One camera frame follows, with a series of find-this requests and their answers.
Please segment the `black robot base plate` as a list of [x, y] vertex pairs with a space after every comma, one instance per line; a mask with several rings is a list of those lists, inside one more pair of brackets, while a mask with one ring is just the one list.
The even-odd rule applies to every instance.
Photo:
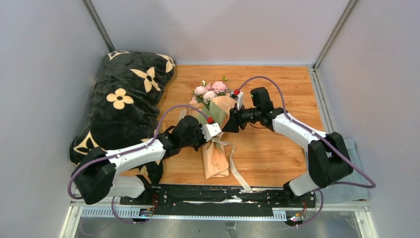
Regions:
[[149, 206], [156, 215], [178, 216], [273, 216], [274, 208], [315, 208], [316, 196], [306, 193], [293, 197], [281, 188], [254, 188], [245, 191], [238, 186], [170, 185], [152, 186], [137, 198], [122, 197], [122, 205]]

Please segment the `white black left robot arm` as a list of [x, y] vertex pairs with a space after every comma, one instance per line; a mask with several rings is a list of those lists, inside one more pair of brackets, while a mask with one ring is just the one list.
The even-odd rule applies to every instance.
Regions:
[[92, 149], [71, 174], [68, 194], [87, 205], [106, 197], [128, 196], [138, 204], [148, 204], [152, 192], [138, 177], [122, 173], [151, 162], [160, 162], [180, 153], [186, 147], [198, 150], [220, 132], [217, 123], [200, 123], [193, 116], [185, 116], [179, 123], [152, 139], [117, 150]]

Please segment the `pink fake flower bouquet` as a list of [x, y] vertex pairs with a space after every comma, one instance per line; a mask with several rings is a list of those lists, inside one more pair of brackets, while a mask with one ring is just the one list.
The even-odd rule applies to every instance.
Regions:
[[207, 83], [202, 80], [201, 84], [192, 91], [193, 96], [189, 104], [201, 103], [205, 106], [209, 106], [212, 99], [226, 96], [230, 92], [226, 84], [227, 81], [228, 78], [226, 76], [223, 76], [221, 81], [213, 83]]

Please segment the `green and peach wrapping paper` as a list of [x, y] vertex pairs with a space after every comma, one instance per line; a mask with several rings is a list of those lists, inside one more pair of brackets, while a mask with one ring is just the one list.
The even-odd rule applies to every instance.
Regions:
[[[230, 116], [230, 110], [235, 108], [236, 100], [229, 96], [219, 96], [210, 100], [208, 106], [192, 99], [190, 105], [202, 111], [206, 116], [213, 118], [223, 129]], [[233, 163], [235, 145], [222, 141], [223, 132], [213, 137], [202, 147], [205, 178], [223, 178], [229, 175], [229, 168]]]

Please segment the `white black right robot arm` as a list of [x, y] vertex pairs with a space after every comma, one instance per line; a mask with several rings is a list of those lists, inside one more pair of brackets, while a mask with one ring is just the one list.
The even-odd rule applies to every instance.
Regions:
[[280, 197], [287, 206], [297, 206], [311, 191], [326, 188], [354, 171], [347, 163], [349, 155], [339, 133], [318, 131], [295, 119], [283, 108], [274, 107], [264, 87], [253, 89], [250, 94], [254, 106], [246, 109], [242, 103], [243, 92], [236, 89], [230, 93], [230, 98], [236, 103], [229, 111], [223, 131], [238, 133], [247, 124], [258, 122], [303, 148], [307, 154], [307, 171], [283, 185]]

